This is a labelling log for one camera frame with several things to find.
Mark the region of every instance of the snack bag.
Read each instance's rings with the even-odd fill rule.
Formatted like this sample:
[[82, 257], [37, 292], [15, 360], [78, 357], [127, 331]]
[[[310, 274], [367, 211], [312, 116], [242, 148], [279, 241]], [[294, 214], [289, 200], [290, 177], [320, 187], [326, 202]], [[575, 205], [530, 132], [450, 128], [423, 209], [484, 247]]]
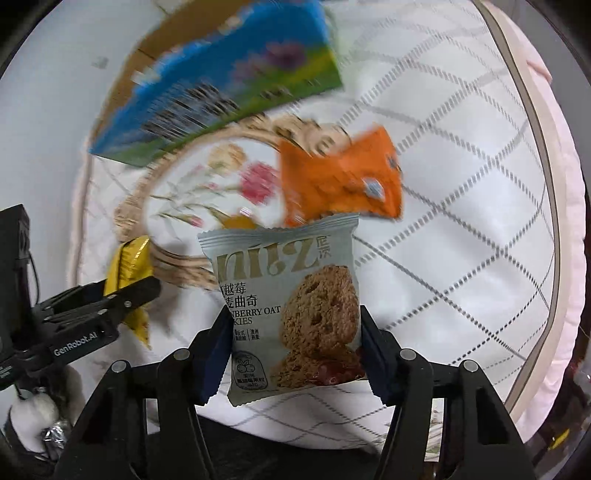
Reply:
[[[144, 235], [124, 243], [117, 249], [109, 267], [104, 294], [107, 296], [151, 275], [154, 275], [154, 271], [150, 262], [150, 239]], [[148, 313], [143, 307], [127, 315], [124, 323], [146, 347], [150, 348]]]
[[288, 140], [280, 142], [279, 153], [287, 226], [332, 213], [400, 216], [400, 169], [384, 127], [363, 134], [337, 153], [309, 154]]
[[333, 215], [299, 228], [199, 235], [234, 319], [232, 405], [365, 376], [358, 222], [357, 214]]

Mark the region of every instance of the brand logo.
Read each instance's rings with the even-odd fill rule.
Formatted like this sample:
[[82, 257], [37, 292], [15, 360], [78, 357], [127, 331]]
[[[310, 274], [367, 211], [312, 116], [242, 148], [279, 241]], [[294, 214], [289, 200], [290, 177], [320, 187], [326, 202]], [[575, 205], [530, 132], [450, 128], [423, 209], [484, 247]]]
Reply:
[[85, 343], [88, 343], [92, 340], [96, 340], [98, 337], [99, 336], [95, 332], [91, 332], [88, 336], [84, 335], [84, 337], [78, 340], [74, 340], [73, 342], [66, 344], [62, 348], [56, 348], [53, 351], [53, 354], [55, 356], [63, 355], [64, 353], [68, 353], [70, 350], [73, 350], [74, 348], [78, 348], [80, 345], [84, 345]]
[[[217, 279], [223, 283], [228, 280], [245, 280], [263, 275], [275, 277], [288, 268], [291, 260], [293, 261], [292, 272], [318, 267], [318, 250], [314, 249], [313, 254], [309, 255], [314, 246], [314, 240], [314, 238], [304, 238], [286, 244], [274, 243], [265, 247], [254, 247], [246, 251], [220, 255], [216, 258], [215, 264]], [[229, 269], [231, 261], [234, 263], [233, 271]]]

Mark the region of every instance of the pink flower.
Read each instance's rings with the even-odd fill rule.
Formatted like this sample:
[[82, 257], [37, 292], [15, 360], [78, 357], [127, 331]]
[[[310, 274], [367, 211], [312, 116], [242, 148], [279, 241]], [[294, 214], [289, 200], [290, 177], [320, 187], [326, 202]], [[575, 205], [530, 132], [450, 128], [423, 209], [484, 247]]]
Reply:
[[265, 163], [256, 162], [242, 172], [240, 193], [246, 200], [260, 205], [273, 197], [276, 185], [277, 170]]
[[197, 228], [201, 228], [203, 226], [203, 219], [198, 217], [197, 215], [187, 215], [186, 216], [187, 223], [190, 223]]

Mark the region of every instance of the black cable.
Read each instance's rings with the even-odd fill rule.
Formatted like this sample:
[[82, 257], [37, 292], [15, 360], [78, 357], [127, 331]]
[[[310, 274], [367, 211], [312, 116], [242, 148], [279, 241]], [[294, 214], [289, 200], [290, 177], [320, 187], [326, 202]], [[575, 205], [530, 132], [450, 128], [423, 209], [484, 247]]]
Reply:
[[31, 266], [33, 267], [33, 273], [35, 275], [35, 288], [37, 289], [37, 295], [35, 298], [35, 305], [37, 305], [39, 303], [39, 299], [40, 299], [39, 276], [37, 275], [37, 269], [35, 268], [35, 262], [33, 260], [33, 256], [31, 255], [31, 252], [29, 252], [29, 259], [31, 260]]

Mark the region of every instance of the cookie package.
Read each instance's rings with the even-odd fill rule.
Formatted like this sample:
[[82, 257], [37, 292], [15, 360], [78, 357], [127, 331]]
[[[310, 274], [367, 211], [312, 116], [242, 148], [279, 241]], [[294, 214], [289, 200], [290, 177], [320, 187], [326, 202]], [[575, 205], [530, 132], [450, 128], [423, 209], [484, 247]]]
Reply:
[[365, 376], [359, 360], [357, 214], [299, 228], [216, 230], [199, 242], [234, 319], [234, 406]]

